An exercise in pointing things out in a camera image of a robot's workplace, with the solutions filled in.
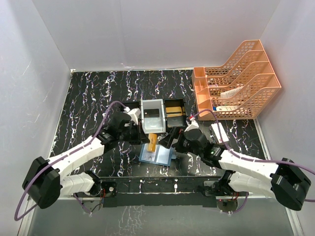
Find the blue card holder wallet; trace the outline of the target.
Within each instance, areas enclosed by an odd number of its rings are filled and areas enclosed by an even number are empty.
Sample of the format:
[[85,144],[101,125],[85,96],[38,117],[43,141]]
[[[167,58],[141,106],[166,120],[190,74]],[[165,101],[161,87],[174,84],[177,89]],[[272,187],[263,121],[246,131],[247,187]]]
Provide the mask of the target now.
[[170,167],[171,160],[176,159],[176,151],[174,148],[164,148],[161,145],[156,146],[155,151],[148,151],[148,144],[142,145],[139,161]]

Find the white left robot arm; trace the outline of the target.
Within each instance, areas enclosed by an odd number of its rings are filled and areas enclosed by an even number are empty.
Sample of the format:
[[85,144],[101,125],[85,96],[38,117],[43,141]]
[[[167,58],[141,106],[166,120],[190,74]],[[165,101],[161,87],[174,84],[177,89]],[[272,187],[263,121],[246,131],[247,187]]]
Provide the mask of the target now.
[[118,146],[119,142],[131,145],[149,143],[138,120],[140,109],[125,110],[116,114],[108,127],[102,127],[97,136],[90,136],[70,150],[47,160],[36,158],[24,179],[22,188],[41,208],[50,207],[59,197],[85,193],[98,196],[102,192],[100,178],[92,171],[73,175],[72,172]]

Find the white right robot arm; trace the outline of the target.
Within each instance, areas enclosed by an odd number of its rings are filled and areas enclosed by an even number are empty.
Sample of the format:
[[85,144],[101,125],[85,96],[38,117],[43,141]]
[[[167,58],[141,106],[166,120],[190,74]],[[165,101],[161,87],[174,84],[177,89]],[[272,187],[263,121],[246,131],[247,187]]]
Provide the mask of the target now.
[[219,181],[200,187],[202,193],[211,196],[255,193],[300,211],[311,186],[310,179],[290,159],[274,163],[236,153],[224,145],[211,143],[198,128],[184,131],[175,127],[159,144],[179,153],[195,154],[206,165],[224,170]]

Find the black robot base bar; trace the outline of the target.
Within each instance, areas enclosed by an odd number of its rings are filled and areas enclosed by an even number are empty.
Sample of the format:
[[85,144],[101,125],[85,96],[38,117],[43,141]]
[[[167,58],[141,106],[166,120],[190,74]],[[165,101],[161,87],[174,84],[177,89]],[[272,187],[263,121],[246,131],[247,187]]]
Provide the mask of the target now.
[[103,207],[202,206],[217,207],[220,200],[238,202],[244,192],[216,190],[217,177],[102,177],[90,196]]

